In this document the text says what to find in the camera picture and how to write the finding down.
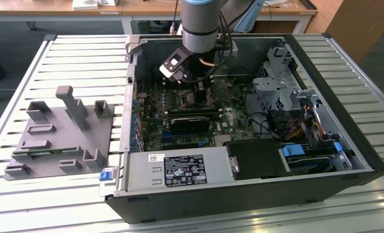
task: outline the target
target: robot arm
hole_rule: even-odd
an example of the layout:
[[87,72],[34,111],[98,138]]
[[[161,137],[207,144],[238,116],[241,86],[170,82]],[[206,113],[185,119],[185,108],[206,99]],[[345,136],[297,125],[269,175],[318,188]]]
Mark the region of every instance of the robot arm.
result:
[[[159,66],[161,73],[171,82],[179,83],[191,78],[193,71],[183,66],[191,55],[201,55],[198,60],[203,66],[210,64],[203,64],[202,57],[210,56],[210,53],[214,55],[217,29],[222,20],[219,11],[226,18],[223,27],[233,27],[234,31],[245,33],[254,24],[262,2],[263,0],[181,1],[182,47],[175,49]],[[213,73],[218,65],[211,65]]]

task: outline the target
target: floor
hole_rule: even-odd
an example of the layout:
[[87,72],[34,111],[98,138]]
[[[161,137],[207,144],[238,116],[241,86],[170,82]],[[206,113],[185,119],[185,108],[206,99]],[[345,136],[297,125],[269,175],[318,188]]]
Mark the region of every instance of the floor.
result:
[[[0,63],[5,77],[0,89],[15,89],[46,34],[121,34],[121,24],[109,22],[37,22],[30,31],[23,22],[0,22]],[[360,67],[384,92],[384,36],[368,53]],[[0,116],[13,91],[0,91]]]

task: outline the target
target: motherboard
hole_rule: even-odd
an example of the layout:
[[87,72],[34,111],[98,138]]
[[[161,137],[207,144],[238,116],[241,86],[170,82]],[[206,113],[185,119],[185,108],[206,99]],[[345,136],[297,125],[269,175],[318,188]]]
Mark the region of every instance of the motherboard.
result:
[[209,87],[198,85],[169,89],[154,83],[141,87],[143,150],[175,150],[222,146],[230,140],[254,136],[242,108],[246,83],[230,77],[210,79]]

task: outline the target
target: desk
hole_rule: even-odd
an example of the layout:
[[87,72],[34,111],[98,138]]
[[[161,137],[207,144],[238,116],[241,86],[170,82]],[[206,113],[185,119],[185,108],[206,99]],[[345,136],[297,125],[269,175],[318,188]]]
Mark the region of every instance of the desk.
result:
[[71,0],[0,0],[0,21],[119,21],[117,6],[73,11]]
[[[139,20],[171,20],[174,11],[174,0],[123,0],[121,23],[125,34],[131,34],[131,21]],[[310,17],[316,15],[316,10],[307,10],[298,0],[289,0],[286,4],[277,4],[278,8],[263,7],[255,21],[295,21],[293,33],[303,33]]]
[[[279,8],[262,8],[257,21],[295,21],[293,33],[302,33],[316,10],[297,0]],[[174,4],[158,0],[119,0],[117,6],[73,11],[71,0],[0,0],[0,21],[119,21],[125,34],[131,34],[131,21],[170,20]]]

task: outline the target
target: warning label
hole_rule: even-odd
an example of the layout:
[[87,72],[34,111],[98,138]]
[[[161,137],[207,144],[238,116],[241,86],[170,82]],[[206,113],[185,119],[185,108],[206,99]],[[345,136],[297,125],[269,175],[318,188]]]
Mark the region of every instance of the warning label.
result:
[[206,183],[202,155],[165,157],[163,180],[166,187]]

